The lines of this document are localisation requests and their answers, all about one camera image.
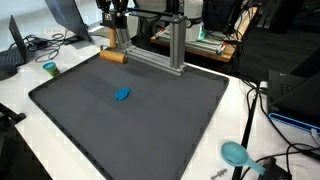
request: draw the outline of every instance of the light blue spoon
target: light blue spoon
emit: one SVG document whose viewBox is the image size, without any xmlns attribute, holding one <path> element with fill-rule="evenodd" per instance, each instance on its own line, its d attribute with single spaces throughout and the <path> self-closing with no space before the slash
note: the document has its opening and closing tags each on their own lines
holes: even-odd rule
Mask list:
<svg viewBox="0 0 320 180">
<path fill-rule="evenodd" d="M 235 142 L 226 142 L 221 147 L 222 158 L 230 165 L 235 167 L 249 166 L 259 174 L 263 175 L 265 168 L 253 161 L 247 150 Z"/>
</svg>

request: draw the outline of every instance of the desk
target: desk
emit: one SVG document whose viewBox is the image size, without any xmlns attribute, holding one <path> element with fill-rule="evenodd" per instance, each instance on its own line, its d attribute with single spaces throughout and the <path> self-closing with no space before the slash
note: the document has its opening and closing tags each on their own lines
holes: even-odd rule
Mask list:
<svg viewBox="0 0 320 180">
<path fill-rule="evenodd" d="M 71 45 L 61 46 L 60 54 L 54 60 L 61 72 L 98 53 L 100 44 L 108 44 L 108 40 L 101 37 L 93 38 L 96 45 L 82 49 L 76 49 Z M 77 147 L 29 99 L 30 90 L 51 78 L 42 69 L 42 65 L 29 62 L 21 66 L 19 73 L 14 77 L 0 81 L 0 101 L 13 111 L 27 115 L 16 128 L 53 179 L 104 179 Z M 208 180 L 210 176 L 224 168 L 228 169 L 224 179 L 232 177 L 234 168 L 223 161 L 220 147 L 225 141 L 240 143 L 243 138 L 248 116 L 245 97 L 249 88 L 239 79 L 227 77 L 230 79 L 229 86 L 199 142 L 182 177 L 183 180 Z"/>
<path fill-rule="evenodd" d="M 252 18 L 256 14 L 256 12 L 257 12 L 256 7 L 249 9 L 248 14 L 243 17 L 242 21 L 240 21 L 241 24 L 239 25 L 238 33 L 232 35 L 233 39 L 238 39 L 238 40 L 242 39 L 242 36 L 246 33 L 247 28 L 250 24 L 250 21 L 252 20 Z M 156 38 L 156 36 L 153 36 L 151 38 L 151 42 L 155 43 L 155 44 L 163 45 L 163 46 L 169 46 L 169 41 L 158 39 L 158 38 Z M 214 60 L 222 61 L 222 62 L 227 62 L 227 63 L 231 61 L 233 54 L 236 52 L 236 49 L 234 47 L 232 47 L 230 44 L 226 45 L 225 50 L 222 51 L 222 53 L 220 55 L 217 54 L 214 50 L 208 51 L 208 50 L 202 49 L 200 47 L 194 47 L 193 44 L 199 44 L 201 46 L 205 45 L 204 43 L 201 43 L 201 42 L 190 42 L 190 43 L 186 44 L 185 51 L 192 53 L 192 54 L 200 55 L 203 57 L 207 57 L 210 59 L 214 59 Z"/>
<path fill-rule="evenodd" d="M 261 83 L 261 87 L 267 87 L 267 83 Z M 262 98 L 264 109 L 267 110 L 267 97 L 263 95 Z M 273 122 L 290 142 L 304 143 L 319 147 L 310 133 L 277 121 Z M 257 160 L 265 156 L 284 153 L 286 152 L 287 147 L 288 144 L 280 137 L 276 130 L 271 126 L 267 117 L 263 114 L 260 108 L 260 102 L 258 101 L 247 148 L 251 158 Z M 285 156 L 276 157 L 276 159 L 277 164 L 284 170 L 287 170 Z M 294 154 L 289 155 L 289 162 L 293 180 L 319 179 L 320 163 L 318 161 L 310 159 L 302 154 Z M 256 180 L 257 177 L 257 174 L 251 170 L 246 175 L 246 179 L 250 180 Z"/>
</svg>

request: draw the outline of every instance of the teal cup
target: teal cup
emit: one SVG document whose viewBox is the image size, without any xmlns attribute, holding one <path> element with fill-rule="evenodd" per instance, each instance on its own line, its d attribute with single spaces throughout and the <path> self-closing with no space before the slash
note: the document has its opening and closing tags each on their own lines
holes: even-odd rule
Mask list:
<svg viewBox="0 0 320 180">
<path fill-rule="evenodd" d="M 60 74 L 59 69 L 57 68 L 56 63 L 49 62 L 42 66 L 44 70 L 46 70 L 52 77 L 55 77 Z"/>
</svg>

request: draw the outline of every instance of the gray mat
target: gray mat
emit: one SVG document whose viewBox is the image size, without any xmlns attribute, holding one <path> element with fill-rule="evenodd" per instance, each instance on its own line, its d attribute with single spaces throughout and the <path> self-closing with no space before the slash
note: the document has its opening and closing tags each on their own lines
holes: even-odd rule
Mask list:
<svg viewBox="0 0 320 180">
<path fill-rule="evenodd" d="M 29 93 L 108 179 L 180 179 L 228 79 L 188 68 L 177 77 L 98 55 Z M 114 98 L 129 87 L 123 101 Z"/>
</svg>

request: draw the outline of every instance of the blue sponge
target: blue sponge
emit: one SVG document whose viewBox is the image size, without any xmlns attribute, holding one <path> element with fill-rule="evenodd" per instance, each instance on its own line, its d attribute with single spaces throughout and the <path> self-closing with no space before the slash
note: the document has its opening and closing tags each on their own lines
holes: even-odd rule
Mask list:
<svg viewBox="0 0 320 180">
<path fill-rule="evenodd" d="M 124 100 L 129 96 L 130 92 L 131 92 L 130 88 L 120 89 L 119 91 L 117 91 L 115 98 L 118 101 Z"/>
</svg>

